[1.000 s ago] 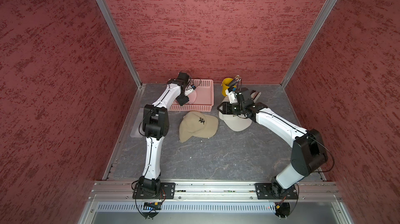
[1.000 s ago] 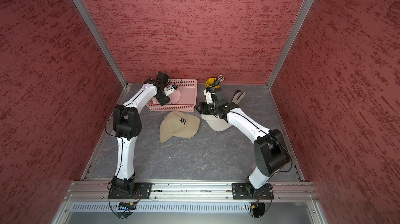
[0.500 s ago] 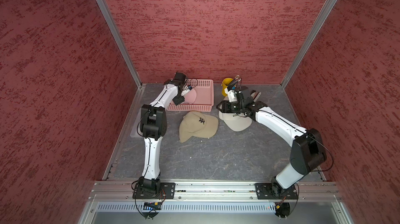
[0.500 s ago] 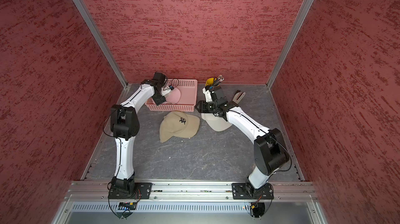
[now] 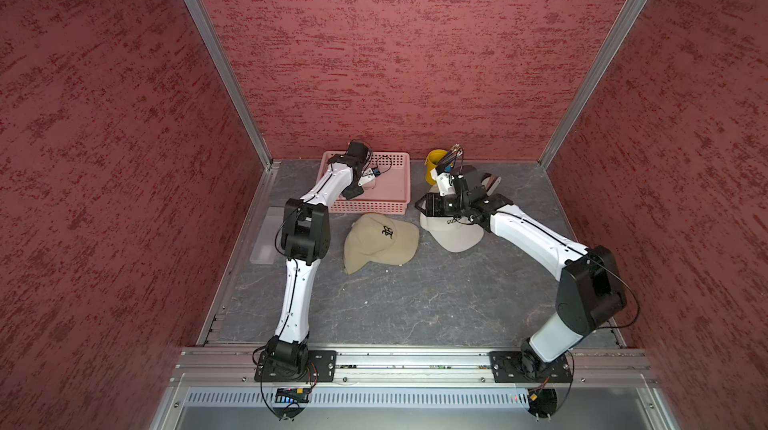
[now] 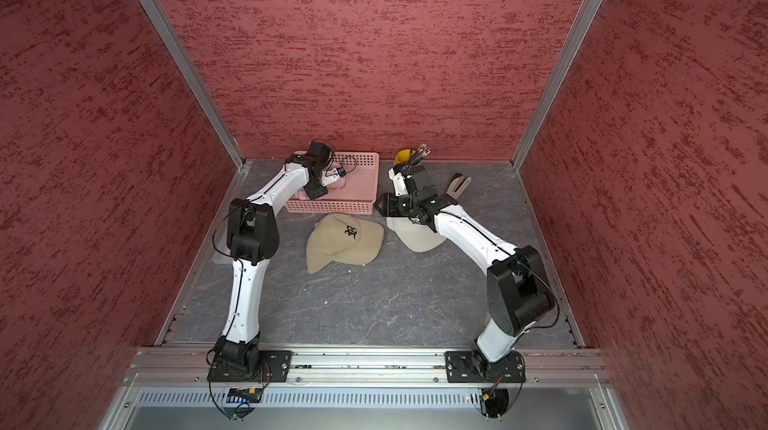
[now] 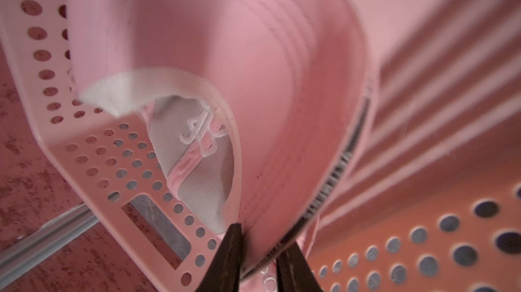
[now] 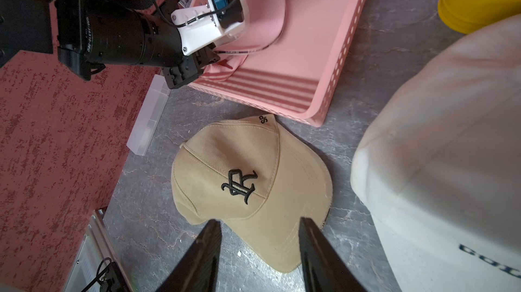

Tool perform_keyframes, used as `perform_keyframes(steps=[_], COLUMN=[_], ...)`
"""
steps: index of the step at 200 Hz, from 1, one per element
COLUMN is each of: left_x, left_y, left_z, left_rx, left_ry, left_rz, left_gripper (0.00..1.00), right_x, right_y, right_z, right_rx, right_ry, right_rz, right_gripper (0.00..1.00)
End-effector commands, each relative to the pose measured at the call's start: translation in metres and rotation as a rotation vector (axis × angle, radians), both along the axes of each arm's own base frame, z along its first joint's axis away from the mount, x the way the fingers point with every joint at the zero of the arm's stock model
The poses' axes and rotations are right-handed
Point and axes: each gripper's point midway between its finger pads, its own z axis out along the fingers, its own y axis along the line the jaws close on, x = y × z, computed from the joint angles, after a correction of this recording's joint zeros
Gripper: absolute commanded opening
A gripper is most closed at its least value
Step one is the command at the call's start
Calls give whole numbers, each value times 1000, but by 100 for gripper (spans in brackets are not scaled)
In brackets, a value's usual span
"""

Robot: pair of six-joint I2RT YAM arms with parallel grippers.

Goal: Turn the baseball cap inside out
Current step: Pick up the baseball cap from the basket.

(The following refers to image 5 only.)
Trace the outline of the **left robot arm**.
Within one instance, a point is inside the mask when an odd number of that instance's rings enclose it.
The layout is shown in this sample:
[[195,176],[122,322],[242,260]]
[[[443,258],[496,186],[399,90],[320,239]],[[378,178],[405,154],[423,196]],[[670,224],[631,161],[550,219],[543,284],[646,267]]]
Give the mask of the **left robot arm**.
[[309,309],[317,270],[331,242],[330,208],[340,198],[363,193],[360,183],[372,150],[353,140],[346,152],[328,159],[320,180],[284,206],[276,249],[285,258],[286,288],[274,335],[263,351],[274,372],[301,379],[308,368]]

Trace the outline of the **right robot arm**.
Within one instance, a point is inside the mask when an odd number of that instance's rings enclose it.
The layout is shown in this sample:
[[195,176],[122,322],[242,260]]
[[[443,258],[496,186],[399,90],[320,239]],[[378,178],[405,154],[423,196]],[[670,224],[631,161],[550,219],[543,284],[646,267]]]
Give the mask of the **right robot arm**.
[[628,287],[610,250],[569,239],[506,196],[490,194],[473,166],[438,166],[429,174],[437,190],[416,203],[422,215],[480,226],[528,254],[557,281],[553,315],[521,345],[521,368],[531,377],[626,308]]

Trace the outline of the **beige baseball cap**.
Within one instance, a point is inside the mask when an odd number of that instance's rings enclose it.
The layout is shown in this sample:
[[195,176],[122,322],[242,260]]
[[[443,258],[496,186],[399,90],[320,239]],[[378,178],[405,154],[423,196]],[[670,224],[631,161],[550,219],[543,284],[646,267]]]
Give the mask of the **beige baseball cap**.
[[379,213],[366,213],[351,226],[343,248],[344,270],[351,275],[368,263],[403,265],[415,256],[419,227]]

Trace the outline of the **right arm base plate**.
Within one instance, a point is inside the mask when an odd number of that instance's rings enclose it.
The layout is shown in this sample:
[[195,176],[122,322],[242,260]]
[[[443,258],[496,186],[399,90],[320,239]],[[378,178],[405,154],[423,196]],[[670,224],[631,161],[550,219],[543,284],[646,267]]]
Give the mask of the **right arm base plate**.
[[488,354],[495,383],[571,383],[573,373],[566,354],[551,362],[529,351],[492,351]]

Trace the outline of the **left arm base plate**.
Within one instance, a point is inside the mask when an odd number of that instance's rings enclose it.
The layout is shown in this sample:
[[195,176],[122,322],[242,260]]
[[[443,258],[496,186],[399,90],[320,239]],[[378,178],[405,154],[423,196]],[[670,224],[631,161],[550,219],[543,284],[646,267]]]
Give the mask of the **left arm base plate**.
[[309,350],[297,363],[280,361],[266,351],[254,354],[254,357],[256,383],[301,382],[313,385],[334,380],[338,353],[333,350]]

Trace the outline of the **white Colorado baseball cap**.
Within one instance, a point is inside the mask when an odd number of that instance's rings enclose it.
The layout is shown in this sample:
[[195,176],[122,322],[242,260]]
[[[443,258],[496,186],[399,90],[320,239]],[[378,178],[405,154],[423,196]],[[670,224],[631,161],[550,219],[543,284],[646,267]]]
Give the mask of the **white Colorado baseball cap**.
[[422,229],[446,250],[464,252],[477,245],[484,238],[481,226],[471,223],[455,209],[453,196],[442,196],[437,185],[432,185],[428,194],[418,200],[416,208],[420,213]]

